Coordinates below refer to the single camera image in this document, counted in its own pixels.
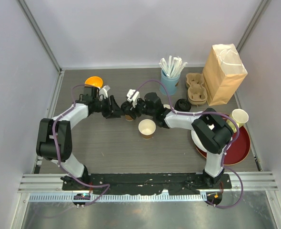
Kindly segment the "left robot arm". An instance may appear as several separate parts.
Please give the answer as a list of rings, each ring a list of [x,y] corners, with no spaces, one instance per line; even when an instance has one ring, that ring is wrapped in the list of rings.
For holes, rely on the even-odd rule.
[[[78,190],[90,187],[90,176],[86,166],[72,152],[71,130],[93,113],[101,113],[106,119],[124,115],[113,95],[100,99],[99,96],[80,94],[69,109],[54,118],[41,119],[39,125],[37,155],[55,163],[66,172]]]

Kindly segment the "brown paper cup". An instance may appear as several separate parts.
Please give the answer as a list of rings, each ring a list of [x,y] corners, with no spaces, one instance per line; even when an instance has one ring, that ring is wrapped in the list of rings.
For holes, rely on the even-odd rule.
[[[156,130],[156,124],[150,119],[144,119],[140,121],[138,130],[144,139],[150,139]]]
[[[131,116],[127,115],[127,114],[125,115],[125,119],[127,121],[133,121],[133,118]]]

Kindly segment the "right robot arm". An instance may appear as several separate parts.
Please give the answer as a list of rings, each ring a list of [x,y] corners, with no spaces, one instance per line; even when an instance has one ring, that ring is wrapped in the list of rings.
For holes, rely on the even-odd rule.
[[[212,108],[203,112],[180,112],[166,108],[156,93],[148,93],[144,99],[127,98],[121,110],[132,119],[141,115],[151,116],[153,122],[162,128],[182,128],[191,131],[195,145],[206,153],[206,165],[202,174],[202,183],[215,188],[224,173],[223,161],[227,148],[231,145],[234,131],[225,121],[224,114]]]

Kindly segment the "black lid stack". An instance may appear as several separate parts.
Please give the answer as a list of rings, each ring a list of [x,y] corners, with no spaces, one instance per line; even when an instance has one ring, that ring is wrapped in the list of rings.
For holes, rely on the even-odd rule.
[[[189,112],[191,110],[191,103],[187,99],[178,99],[174,109],[181,112]]]

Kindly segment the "black coffee cup lid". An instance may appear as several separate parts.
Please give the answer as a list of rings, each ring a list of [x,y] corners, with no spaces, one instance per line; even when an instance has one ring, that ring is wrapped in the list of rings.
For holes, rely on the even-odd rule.
[[[123,111],[123,113],[125,115],[129,115],[130,116],[131,107],[132,107],[131,102],[125,101],[125,102],[122,103],[120,108],[121,108],[121,110]]]

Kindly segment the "stack of paper cups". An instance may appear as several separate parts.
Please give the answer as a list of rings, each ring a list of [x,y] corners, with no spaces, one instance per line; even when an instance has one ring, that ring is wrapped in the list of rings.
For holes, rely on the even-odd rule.
[[[169,104],[164,104],[163,107],[166,108],[166,109],[171,109]]]

